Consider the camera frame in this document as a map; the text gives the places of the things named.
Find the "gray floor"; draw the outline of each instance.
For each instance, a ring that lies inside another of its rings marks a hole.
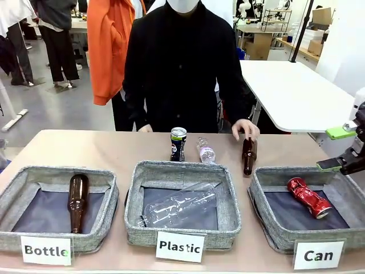
[[[29,110],[8,132],[0,132],[0,138],[9,141],[9,147],[24,147],[40,130],[106,130],[114,131],[111,102],[106,106],[93,104],[93,94],[89,70],[84,67],[79,71],[80,80],[75,81],[77,88],[56,93],[53,89],[51,71],[46,67],[47,51],[42,40],[31,41],[33,48],[29,58],[35,79],[45,83],[36,87],[11,86],[11,77],[1,70],[7,93],[13,103],[15,112]],[[10,119],[3,98],[0,103],[4,108],[4,117],[0,116],[0,128]]]

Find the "plastic bottle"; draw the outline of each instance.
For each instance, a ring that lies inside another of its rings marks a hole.
[[[146,205],[139,227],[176,228],[184,223],[198,222],[210,208],[217,207],[215,188],[199,183]]]
[[[215,163],[216,154],[213,149],[209,146],[208,140],[199,137],[197,142],[197,149],[199,151],[200,159],[202,163]]]

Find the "orange jacket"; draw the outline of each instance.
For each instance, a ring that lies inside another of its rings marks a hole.
[[[135,10],[130,0],[91,0],[87,39],[94,104],[105,106],[121,90]]]

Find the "can lid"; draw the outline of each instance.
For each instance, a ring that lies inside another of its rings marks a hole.
[[[184,137],[186,136],[186,129],[184,129],[183,127],[174,127],[171,130],[171,134],[175,137]]]

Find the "white label card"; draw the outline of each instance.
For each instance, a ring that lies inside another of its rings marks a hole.
[[[201,262],[204,236],[167,233],[159,231],[156,257],[178,261]]]
[[[343,245],[344,241],[298,243],[294,270],[338,267]]]
[[[25,263],[71,265],[71,239],[21,236],[21,241]]]

